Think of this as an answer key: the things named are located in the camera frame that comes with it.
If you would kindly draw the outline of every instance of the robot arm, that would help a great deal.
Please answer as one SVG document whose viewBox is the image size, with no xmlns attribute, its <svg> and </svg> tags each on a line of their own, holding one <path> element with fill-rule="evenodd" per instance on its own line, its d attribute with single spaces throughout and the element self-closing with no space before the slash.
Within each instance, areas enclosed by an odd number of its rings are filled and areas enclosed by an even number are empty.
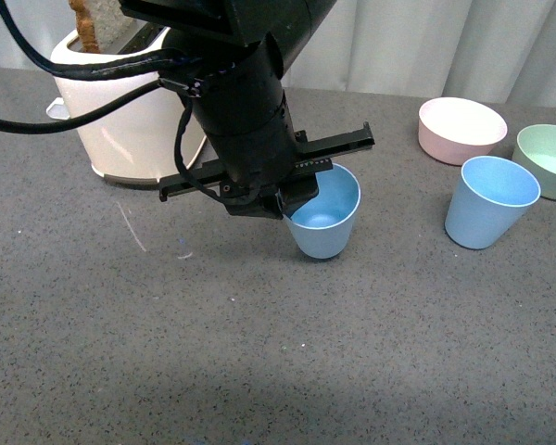
<svg viewBox="0 0 556 445">
<path fill-rule="evenodd" d="M 171 27 L 164 47 L 200 60 L 159 76 L 165 88 L 190 101 L 218 155 L 191 170 L 192 179 L 220 183 L 232 215 L 294 213 L 317 196 L 315 173 L 332 168 L 330 157 L 374 143 L 366 122 L 356 132 L 312 142 L 291 122 L 280 80 L 334 2 L 120 0 L 124 14 Z M 159 184 L 161 200 L 193 190 L 181 174 Z M 245 204 L 230 199 L 252 194 Z"/>
</svg>

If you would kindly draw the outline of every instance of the cup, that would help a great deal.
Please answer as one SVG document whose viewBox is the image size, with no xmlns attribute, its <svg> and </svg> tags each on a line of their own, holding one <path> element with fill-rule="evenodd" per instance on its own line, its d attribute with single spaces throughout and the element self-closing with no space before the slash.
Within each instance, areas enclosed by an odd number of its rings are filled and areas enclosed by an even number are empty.
<svg viewBox="0 0 556 445">
<path fill-rule="evenodd" d="M 465 248 L 487 248 L 539 199 L 541 189 L 528 170 L 503 158 L 478 156 L 461 166 L 445 229 Z"/>
<path fill-rule="evenodd" d="M 284 216 L 298 247 L 317 259 L 332 258 L 346 247 L 360 204 L 360 185 L 341 165 L 316 174 L 319 195 Z"/>
</svg>

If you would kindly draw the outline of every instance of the green bowl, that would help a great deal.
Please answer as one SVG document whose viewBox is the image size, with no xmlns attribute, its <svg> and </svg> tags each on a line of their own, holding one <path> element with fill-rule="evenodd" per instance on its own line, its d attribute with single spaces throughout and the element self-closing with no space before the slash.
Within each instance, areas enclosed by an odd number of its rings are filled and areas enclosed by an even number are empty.
<svg viewBox="0 0 556 445">
<path fill-rule="evenodd" d="M 512 160 L 536 176 L 541 196 L 556 199 L 556 125 L 523 128 L 517 136 Z"/>
</svg>

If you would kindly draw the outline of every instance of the speckled countertop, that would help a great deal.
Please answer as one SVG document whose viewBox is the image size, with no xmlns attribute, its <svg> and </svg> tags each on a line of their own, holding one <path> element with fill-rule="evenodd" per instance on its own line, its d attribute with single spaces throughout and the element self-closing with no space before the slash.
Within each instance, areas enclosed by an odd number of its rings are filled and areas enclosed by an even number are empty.
<svg viewBox="0 0 556 445">
<path fill-rule="evenodd" d="M 331 261 L 283 222 L 104 184 L 75 132 L 0 133 L 0 444 L 556 443 L 556 202 L 460 248 L 424 99 L 287 94 L 310 139 L 375 135 L 338 159 L 363 199 Z M 0 70 L 0 117 L 44 121 L 55 96 Z M 493 108 L 503 157 L 556 123 Z"/>
</svg>

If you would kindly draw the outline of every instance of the bread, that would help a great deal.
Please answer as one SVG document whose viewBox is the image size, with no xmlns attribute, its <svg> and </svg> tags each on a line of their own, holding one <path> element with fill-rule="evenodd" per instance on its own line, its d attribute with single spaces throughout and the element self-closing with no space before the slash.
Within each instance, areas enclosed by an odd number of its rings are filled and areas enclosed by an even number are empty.
<svg viewBox="0 0 556 445">
<path fill-rule="evenodd" d="M 104 53 L 130 26 L 118 0 L 69 0 L 76 13 L 76 31 L 86 53 Z"/>
</svg>

